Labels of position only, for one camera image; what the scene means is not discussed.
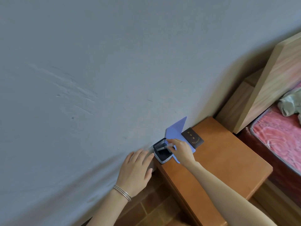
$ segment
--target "wooden nightstand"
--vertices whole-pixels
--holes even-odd
[[[193,130],[205,141],[196,149],[195,160],[244,198],[251,198],[272,173],[270,164],[212,117],[198,123]],[[155,160],[155,164],[195,225],[226,225],[201,185],[186,168],[173,158],[165,164]]]

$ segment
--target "hand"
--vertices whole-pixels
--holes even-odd
[[[178,139],[167,139],[167,141],[168,143],[172,143],[176,146],[177,150],[172,147],[168,147],[168,149],[175,155],[177,160],[183,164],[184,167],[187,167],[195,162],[191,148],[186,142]]]
[[[151,178],[152,168],[147,168],[153,159],[154,153],[147,158],[148,151],[142,149],[131,152],[124,160],[118,175],[116,185],[126,191],[131,197],[143,190]]]

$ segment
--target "passport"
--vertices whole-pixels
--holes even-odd
[[[204,140],[192,128],[186,129],[181,134],[194,149],[204,143]]]

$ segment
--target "left hand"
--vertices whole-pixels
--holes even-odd
[[[131,152],[124,160],[118,175],[116,185],[126,191],[131,197],[143,190],[151,178],[152,168],[148,169],[154,153],[147,158],[148,151],[142,149]]]

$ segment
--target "bangle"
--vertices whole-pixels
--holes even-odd
[[[126,197],[126,199],[128,201],[132,200],[131,196],[126,191],[124,191],[123,189],[121,189],[119,186],[114,185],[113,188],[115,190],[117,190],[119,193],[121,193],[124,197]]]

